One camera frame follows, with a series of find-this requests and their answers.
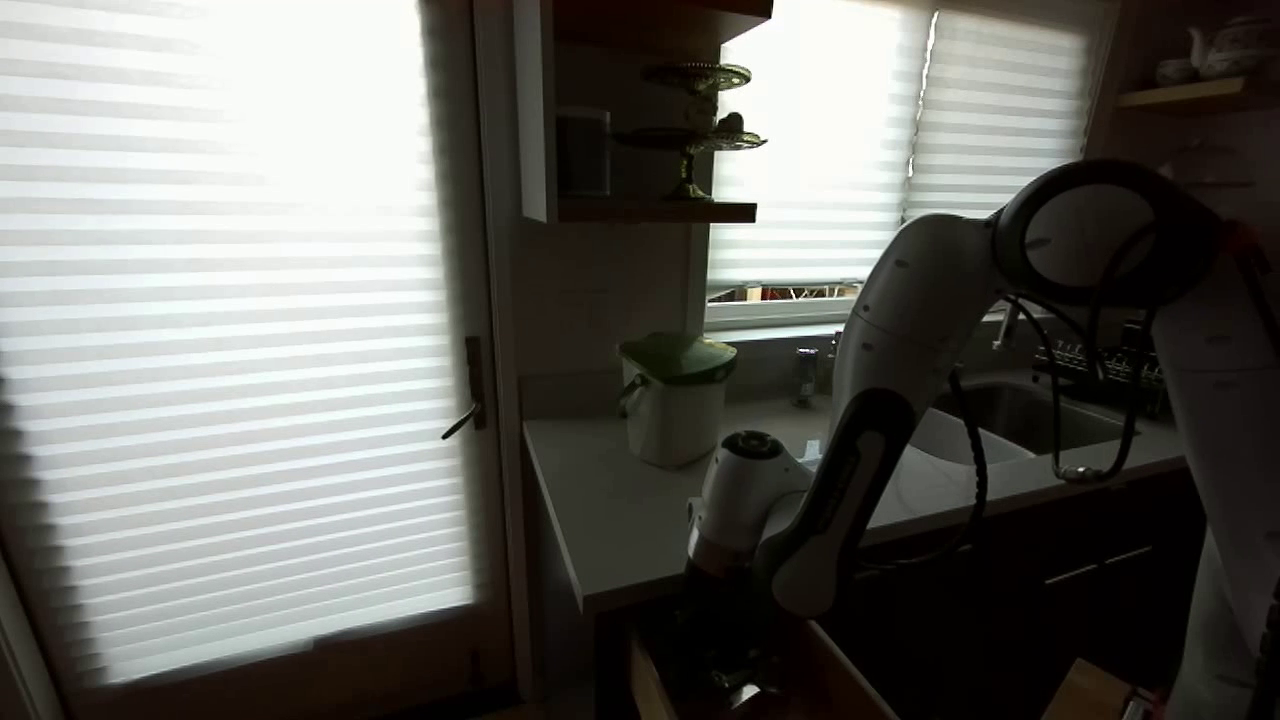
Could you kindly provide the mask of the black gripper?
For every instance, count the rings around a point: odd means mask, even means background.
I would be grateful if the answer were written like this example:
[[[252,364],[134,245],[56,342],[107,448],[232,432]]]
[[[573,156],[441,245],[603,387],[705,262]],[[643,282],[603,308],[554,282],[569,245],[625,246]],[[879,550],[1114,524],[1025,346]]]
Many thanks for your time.
[[[764,679],[778,666],[770,620],[743,567],[686,567],[686,602],[677,610],[677,671],[686,679]]]

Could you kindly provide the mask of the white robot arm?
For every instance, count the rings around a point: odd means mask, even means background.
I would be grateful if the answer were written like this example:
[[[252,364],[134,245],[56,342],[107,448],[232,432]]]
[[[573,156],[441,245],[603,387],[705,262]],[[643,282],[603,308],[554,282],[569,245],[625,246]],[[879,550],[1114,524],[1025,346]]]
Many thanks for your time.
[[[838,340],[827,452],[803,466],[770,432],[725,434],[688,567],[771,610],[827,610],[980,314],[1025,300],[1082,334],[1076,360],[1043,364],[1062,387],[1105,374],[1105,314],[1141,319],[1127,384],[1167,394],[1210,514],[1174,720],[1276,720],[1280,246],[1145,162],[1071,159],[986,221],[900,224]]]

